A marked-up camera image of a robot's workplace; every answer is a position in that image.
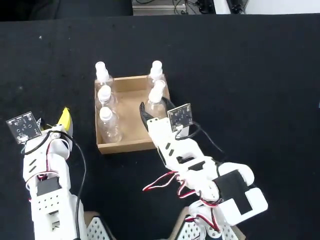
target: plastic bottle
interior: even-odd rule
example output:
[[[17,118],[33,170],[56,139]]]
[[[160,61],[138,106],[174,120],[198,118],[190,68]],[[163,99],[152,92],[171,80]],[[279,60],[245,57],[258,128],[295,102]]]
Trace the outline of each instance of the plastic bottle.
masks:
[[[166,77],[163,74],[162,63],[158,60],[152,63],[152,68],[150,69],[150,74],[147,76],[147,86],[146,90],[150,93],[151,89],[155,86],[157,80],[162,80],[165,85],[167,85]]]
[[[103,61],[98,61],[95,64],[96,80],[94,81],[95,92],[97,93],[104,85],[108,85],[112,88],[114,84],[114,78],[109,75],[106,65]]]
[[[99,112],[101,108],[108,107],[113,112],[116,112],[117,108],[117,98],[111,92],[111,87],[108,85],[103,85],[95,98],[95,107]]]
[[[104,106],[100,109],[98,128],[106,144],[121,141],[122,133],[119,128],[118,116],[110,108]]]
[[[167,117],[167,110],[163,96],[163,84],[156,84],[150,91],[148,100],[144,105],[145,111],[154,118],[163,119]]]

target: open cardboard tray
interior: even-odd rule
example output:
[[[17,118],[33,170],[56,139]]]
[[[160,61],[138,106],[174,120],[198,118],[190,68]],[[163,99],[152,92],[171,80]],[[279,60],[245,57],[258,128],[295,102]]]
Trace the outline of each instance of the open cardboard tray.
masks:
[[[96,144],[102,154],[133,152],[154,149],[151,138],[142,123],[139,106],[148,98],[147,76],[119,77],[114,79],[113,89],[118,100],[116,112],[119,115],[119,126],[122,140],[116,143],[104,143],[98,131],[99,113],[95,110]],[[164,97],[170,99],[168,86]]]

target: white robotic arm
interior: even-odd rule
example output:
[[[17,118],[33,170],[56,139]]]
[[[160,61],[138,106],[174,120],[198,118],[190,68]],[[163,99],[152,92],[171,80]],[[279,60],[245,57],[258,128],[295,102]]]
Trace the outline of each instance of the white robotic arm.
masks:
[[[190,217],[186,221],[195,221],[206,230],[213,228],[215,236],[221,237],[221,226],[234,226],[267,210],[268,203],[261,190],[253,187],[255,177],[247,165],[221,164],[205,156],[193,139],[177,138],[183,131],[173,131],[168,117],[149,118],[146,124],[165,167],[174,175],[169,182],[175,178],[181,183],[178,197],[199,196],[189,207]],[[155,187],[148,185],[143,190]],[[191,191],[181,194],[184,187]]]
[[[8,124],[11,130],[15,127],[18,139],[27,140],[21,153],[35,240],[87,240],[83,205],[69,192],[71,184],[66,160],[72,150],[73,128],[68,109],[64,109],[59,123],[50,129],[40,131],[33,120],[28,113],[9,120]],[[30,139],[34,129],[38,135]]]

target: white wire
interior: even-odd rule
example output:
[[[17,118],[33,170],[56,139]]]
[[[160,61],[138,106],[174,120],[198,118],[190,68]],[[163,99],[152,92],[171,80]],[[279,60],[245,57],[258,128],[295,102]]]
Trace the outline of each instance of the white wire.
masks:
[[[153,184],[155,184],[156,182],[158,182],[160,179],[168,176],[168,175],[171,175],[173,174],[173,176],[170,178],[170,180],[166,183],[166,184],[163,184],[163,185],[158,185],[158,186],[153,186]],[[150,190],[150,189],[155,189],[155,188],[164,188],[166,186],[168,186],[172,180],[176,177],[177,173],[174,172],[174,171],[170,171],[170,172],[167,172],[165,174],[163,174],[162,176],[158,177],[154,182],[148,184],[147,186],[145,186],[142,191],[146,191],[146,190]]]
[[[41,172],[38,172],[34,175],[32,175],[31,177],[29,177],[29,179],[25,182],[25,188],[30,191],[30,187],[29,187],[29,181],[34,178],[34,177],[37,177],[39,175],[44,175],[44,174],[54,174],[54,175],[57,175],[59,177],[59,174],[55,171],[41,171]]]

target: black fabric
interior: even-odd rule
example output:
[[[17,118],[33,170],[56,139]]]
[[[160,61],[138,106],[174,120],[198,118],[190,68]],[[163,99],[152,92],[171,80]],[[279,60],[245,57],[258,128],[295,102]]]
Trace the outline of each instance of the black fabric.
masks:
[[[224,201],[233,199],[241,215],[252,210],[245,192],[249,190],[239,171],[234,170],[213,180]]]
[[[39,0],[30,20],[133,15],[132,0]]]
[[[118,240],[170,235],[184,206],[178,183],[142,192],[167,172],[155,149],[100,155],[94,128],[94,65],[116,77],[163,62],[172,102],[228,154],[249,165],[269,209],[239,224],[253,240],[317,239],[320,143],[320,15],[110,17],[0,23],[2,239],[34,239],[21,146],[5,120],[32,111],[49,124],[70,108],[88,176],[85,210],[102,214]],[[203,152],[213,146],[196,137]],[[71,192],[83,174],[68,160]]]

